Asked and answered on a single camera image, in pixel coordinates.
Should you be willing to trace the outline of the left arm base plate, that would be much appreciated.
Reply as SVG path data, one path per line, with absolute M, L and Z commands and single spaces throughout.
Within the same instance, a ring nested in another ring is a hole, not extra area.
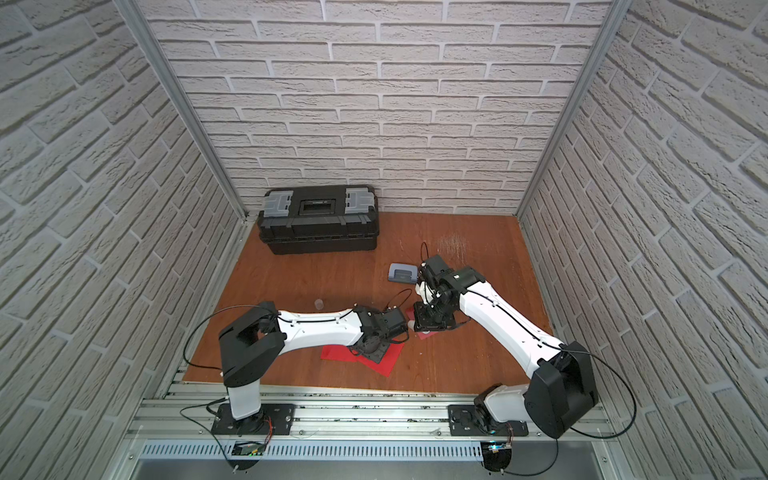
M 293 425 L 294 404 L 263 404 L 254 415 L 236 420 L 229 403 L 218 406 L 211 431 L 214 435 L 273 435 L 287 436 Z

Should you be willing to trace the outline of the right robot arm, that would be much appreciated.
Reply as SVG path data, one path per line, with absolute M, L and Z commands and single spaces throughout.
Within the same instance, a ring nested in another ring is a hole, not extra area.
M 481 325 L 529 378 L 523 386 L 492 386 L 474 401 L 480 427 L 490 432 L 508 422 L 532 422 L 558 439 L 599 400 L 592 360 L 577 342 L 563 343 L 512 307 L 471 267 L 450 268 L 435 255 L 421 263 L 415 290 L 416 332 L 458 327 L 454 313 Z

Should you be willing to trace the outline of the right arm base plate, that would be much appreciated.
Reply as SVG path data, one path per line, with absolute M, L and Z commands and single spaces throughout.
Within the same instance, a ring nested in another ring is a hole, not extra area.
M 525 437 L 529 429 L 525 421 L 499 422 L 483 408 L 474 404 L 454 404 L 447 407 L 450 434 L 454 437 Z

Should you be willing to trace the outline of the dark red envelope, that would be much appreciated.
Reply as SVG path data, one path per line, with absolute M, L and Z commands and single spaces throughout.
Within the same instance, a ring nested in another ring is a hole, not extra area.
M 406 310 L 406 316 L 408 318 L 408 322 L 409 321 L 415 321 L 415 313 L 414 313 L 414 308 L 413 307 L 408 308 Z M 417 331 L 416 330 L 416 325 L 415 325 L 415 330 L 413 330 L 413 331 L 410 330 L 410 331 L 412 333 L 414 333 L 420 340 L 425 340 L 427 338 L 430 338 L 430 337 L 433 337 L 434 335 L 436 335 L 436 332 L 434 332 L 434 331 Z

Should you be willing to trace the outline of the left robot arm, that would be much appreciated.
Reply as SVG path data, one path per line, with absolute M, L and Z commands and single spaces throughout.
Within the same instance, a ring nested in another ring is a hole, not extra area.
M 262 302 L 219 333 L 223 384 L 236 421 L 262 411 L 261 378 L 282 354 L 314 347 L 346 347 L 378 363 L 408 332 L 398 309 L 353 306 L 331 313 L 294 313 Z

